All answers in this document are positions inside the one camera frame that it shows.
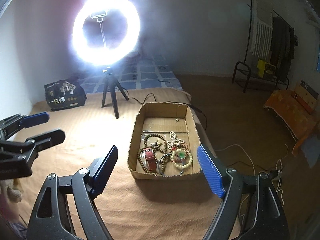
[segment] wooden floor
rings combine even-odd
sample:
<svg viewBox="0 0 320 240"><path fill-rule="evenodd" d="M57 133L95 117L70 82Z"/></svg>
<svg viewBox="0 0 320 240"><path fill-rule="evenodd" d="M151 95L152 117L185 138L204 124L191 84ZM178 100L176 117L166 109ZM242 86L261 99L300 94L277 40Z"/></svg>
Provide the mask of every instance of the wooden floor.
<svg viewBox="0 0 320 240"><path fill-rule="evenodd" d="M303 153L294 158L290 153L295 141L285 123L273 110L263 108L271 92L247 90L245 94L231 78L177 75L184 91L192 96L191 103L207 116L206 133L215 150L239 144L249 154L255 165L275 169L278 159L283 160L284 211L292 231L296 225L303 227L311 214L320 207L320 162L309 169ZM199 114L204 125L204 118ZM216 154L225 165L237 161L251 164L239 147L231 147ZM235 164L243 174L253 175L253 169Z"/></svg>

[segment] metal bolt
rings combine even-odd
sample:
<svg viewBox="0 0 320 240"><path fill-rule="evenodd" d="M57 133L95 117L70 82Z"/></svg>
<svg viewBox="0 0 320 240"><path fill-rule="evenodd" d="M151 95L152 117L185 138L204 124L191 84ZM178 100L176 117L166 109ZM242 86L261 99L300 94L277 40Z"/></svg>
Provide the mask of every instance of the metal bolt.
<svg viewBox="0 0 320 240"><path fill-rule="evenodd" d="M233 173L233 172L236 172L236 169L234 169L234 168L227 168L227 172L228 172L228 173Z"/></svg>
<svg viewBox="0 0 320 240"><path fill-rule="evenodd" d="M54 174L54 173L51 173L51 174L49 174L48 175L48 179L54 179L56 177L56 174Z"/></svg>
<svg viewBox="0 0 320 240"><path fill-rule="evenodd" d="M260 173L260 177L263 178L263 179L267 179L268 178L268 174L262 172L262 173Z"/></svg>
<svg viewBox="0 0 320 240"><path fill-rule="evenodd" d="M88 172L87 168L82 168L81 170L79 170L80 174L86 174Z"/></svg>

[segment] wall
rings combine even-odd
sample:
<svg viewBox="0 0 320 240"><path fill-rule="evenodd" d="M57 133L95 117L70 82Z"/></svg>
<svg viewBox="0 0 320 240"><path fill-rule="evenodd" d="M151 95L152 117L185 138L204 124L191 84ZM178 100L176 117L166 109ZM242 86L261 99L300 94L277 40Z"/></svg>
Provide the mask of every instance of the wall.
<svg viewBox="0 0 320 240"><path fill-rule="evenodd" d="M31 101L16 51L13 1L0 18L0 120L14 114L28 114Z"/></svg>
<svg viewBox="0 0 320 240"><path fill-rule="evenodd" d="M71 46L73 20L86 0L16 0L14 32L31 102L44 100L43 85L83 67ZM246 48L250 0L131 0L141 20L146 55L163 54L175 72L230 76ZM302 0L266 0L295 27L300 46L292 83L313 68L315 28L306 24Z"/></svg>

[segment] blue bedding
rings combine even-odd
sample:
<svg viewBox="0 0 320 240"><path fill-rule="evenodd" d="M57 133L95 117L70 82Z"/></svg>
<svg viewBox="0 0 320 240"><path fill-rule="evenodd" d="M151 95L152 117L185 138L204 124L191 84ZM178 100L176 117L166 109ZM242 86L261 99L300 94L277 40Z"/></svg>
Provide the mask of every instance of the blue bedding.
<svg viewBox="0 0 320 240"><path fill-rule="evenodd" d="M127 90L172 87L182 90L179 80L162 55L151 58L125 59L113 67L116 78ZM103 92L105 75L102 71L83 73L79 79L86 94Z"/></svg>

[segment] metal rack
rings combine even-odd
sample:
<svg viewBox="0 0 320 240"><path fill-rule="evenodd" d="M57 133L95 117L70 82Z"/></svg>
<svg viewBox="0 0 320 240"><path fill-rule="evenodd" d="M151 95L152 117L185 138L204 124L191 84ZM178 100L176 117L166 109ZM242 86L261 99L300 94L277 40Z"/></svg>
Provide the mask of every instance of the metal rack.
<svg viewBox="0 0 320 240"><path fill-rule="evenodd" d="M261 78L260 76L258 76L257 73L252 73L251 68L249 67L248 64L246 64L248 50L249 50L250 36L251 36L251 26L252 26L252 0L250 0L250 5L248 5L248 6L250 7L250 24L249 24L249 35L248 35L247 49L246 49L246 52L245 52L244 60L243 61L238 61L236 63L236 65L235 65L235 69L233 71L233 76L232 76L232 81L231 82L232 83L235 82L236 73L237 73L237 71L239 71L241 74L243 74L243 75L245 75L247 77L245 81L236 80L236 83L240 87L243 88L243 93L245 93L247 89L251 89L250 87L248 87L248 84L250 83L250 78L261 79L261 80L264 80L264 81L267 81L267 82L275 83L274 89L278 89L278 84L285 85L286 86L286 90L287 90L288 87L289 87L289 84L290 84L290 81L289 81L288 78L287 78L286 82L282 82L281 80L279 80L279 77L274 78L272 80L267 80L267 79L264 79L264 78ZM273 12L276 15L278 15L281 19L283 19L276 11L273 10ZM238 66L240 64L243 65L243 66L246 66L248 68L248 70L239 69Z"/></svg>

